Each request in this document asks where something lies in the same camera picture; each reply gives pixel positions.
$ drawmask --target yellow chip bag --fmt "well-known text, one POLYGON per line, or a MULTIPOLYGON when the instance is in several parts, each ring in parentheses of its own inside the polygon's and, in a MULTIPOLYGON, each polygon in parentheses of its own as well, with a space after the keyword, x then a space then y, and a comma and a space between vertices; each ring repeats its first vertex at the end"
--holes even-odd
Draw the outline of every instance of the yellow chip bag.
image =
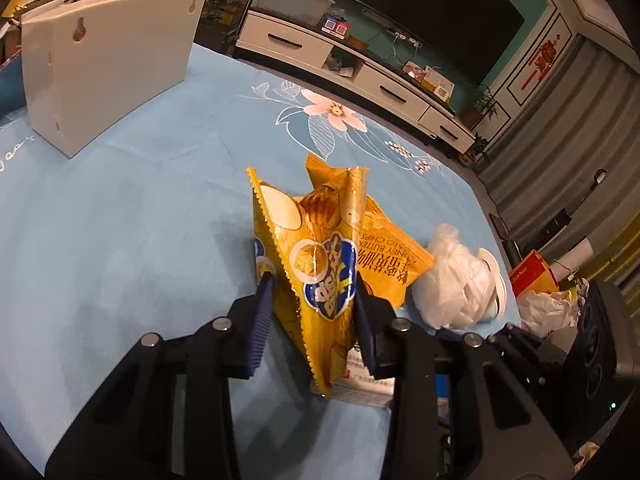
MULTIPOLYGON (((306 170, 316 188, 349 171, 331 168, 311 154, 306 158, 306 170)), ((434 263, 435 258, 389 220, 376 201, 367 196, 357 269, 372 293, 398 308, 404 304, 406 288, 434 263)))
POLYGON ((258 278, 276 275, 276 316, 320 391, 344 374, 354 344, 356 260, 368 168, 351 168, 294 200, 247 169, 254 189, 258 278))

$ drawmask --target television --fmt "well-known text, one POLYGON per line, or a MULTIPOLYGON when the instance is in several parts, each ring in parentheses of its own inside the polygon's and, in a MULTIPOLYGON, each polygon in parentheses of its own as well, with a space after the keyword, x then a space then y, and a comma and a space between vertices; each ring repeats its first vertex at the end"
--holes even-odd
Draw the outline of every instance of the television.
POLYGON ((524 22, 509 0, 355 0, 480 84, 524 22))

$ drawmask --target metal screw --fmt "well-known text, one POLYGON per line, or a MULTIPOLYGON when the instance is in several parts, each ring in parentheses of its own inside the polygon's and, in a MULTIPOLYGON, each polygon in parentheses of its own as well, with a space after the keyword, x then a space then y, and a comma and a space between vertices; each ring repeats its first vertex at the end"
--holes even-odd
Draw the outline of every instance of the metal screw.
POLYGON ((215 330, 219 330, 220 332, 226 332, 231 328, 233 323, 228 317, 223 316, 223 317, 217 317, 216 319, 214 319, 212 325, 215 330))
POLYGON ((466 344, 471 346, 471 348, 478 348, 482 344, 482 338, 479 334, 476 334, 474 332, 465 334, 463 340, 466 344))
POLYGON ((160 336, 158 334, 154 334, 153 332, 149 332, 148 334, 143 335, 140 338, 140 342, 142 346, 153 347, 158 344, 160 341, 160 336))
POLYGON ((406 320, 404 317, 396 317, 391 322, 391 328, 398 330, 398 332, 406 332, 411 328, 411 322, 406 320))

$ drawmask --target plastic shopping bag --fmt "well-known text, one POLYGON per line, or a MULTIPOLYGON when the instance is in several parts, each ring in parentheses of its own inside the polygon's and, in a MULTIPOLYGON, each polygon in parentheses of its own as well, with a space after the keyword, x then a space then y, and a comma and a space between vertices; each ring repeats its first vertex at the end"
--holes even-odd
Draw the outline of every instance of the plastic shopping bag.
POLYGON ((427 250, 436 264, 412 286, 422 318, 439 328, 464 328, 480 321, 495 290, 487 264, 458 241, 459 231, 441 224, 427 250))
POLYGON ((571 300, 569 292, 539 294, 533 290, 516 298, 522 318, 522 327, 538 337, 546 337, 556 330, 578 323, 578 302, 571 300))

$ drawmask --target green wall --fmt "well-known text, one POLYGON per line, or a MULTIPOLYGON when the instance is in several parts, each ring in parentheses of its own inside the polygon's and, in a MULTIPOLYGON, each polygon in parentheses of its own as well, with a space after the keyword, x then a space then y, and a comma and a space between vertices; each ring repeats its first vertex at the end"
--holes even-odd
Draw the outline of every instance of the green wall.
MULTIPOLYGON (((524 23, 507 49, 502 53, 500 59, 484 79, 484 83, 487 85, 491 84, 502 69, 508 64, 511 57, 513 57, 513 54, 515 54, 519 49, 520 45, 524 42, 531 29, 536 25, 540 16, 546 9, 545 0, 510 1, 524 18, 524 23)), ((344 9, 344 15, 349 22, 351 34, 361 38, 362 40, 369 41, 369 49, 377 56, 389 56, 387 59, 392 59, 393 38, 384 33, 384 27, 363 16, 360 13, 362 6, 352 0, 335 0, 335 4, 344 9)), ((482 9, 478 9, 477 12, 479 20, 491 19, 491 16, 485 15, 482 12, 482 9)), ((396 54, 398 54, 398 57, 402 62, 405 62, 414 56, 414 51, 414 47, 412 47, 407 41, 396 41, 396 54)), ((423 46, 415 57, 413 57, 413 61, 421 66, 430 65, 434 67, 441 67, 437 69, 438 72, 441 72, 456 85, 451 97, 450 105, 455 111, 462 113, 468 105, 469 98, 472 95, 474 88, 473 83, 454 66, 451 66, 442 60, 436 52, 431 51, 428 46, 423 46)))

